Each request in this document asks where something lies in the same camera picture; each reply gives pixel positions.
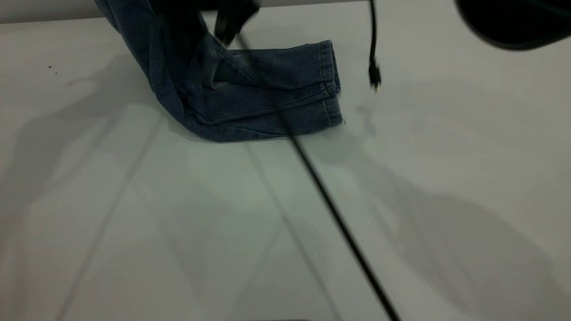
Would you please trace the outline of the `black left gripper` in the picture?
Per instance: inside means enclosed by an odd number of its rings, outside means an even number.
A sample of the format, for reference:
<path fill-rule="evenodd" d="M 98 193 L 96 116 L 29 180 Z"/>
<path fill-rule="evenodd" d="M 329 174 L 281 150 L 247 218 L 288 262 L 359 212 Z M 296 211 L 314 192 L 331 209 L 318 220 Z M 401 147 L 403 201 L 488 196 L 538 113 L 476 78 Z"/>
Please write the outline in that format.
<path fill-rule="evenodd" d="M 214 35 L 224 45 L 230 45 L 260 8 L 259 0 L 218 0 Z"/>

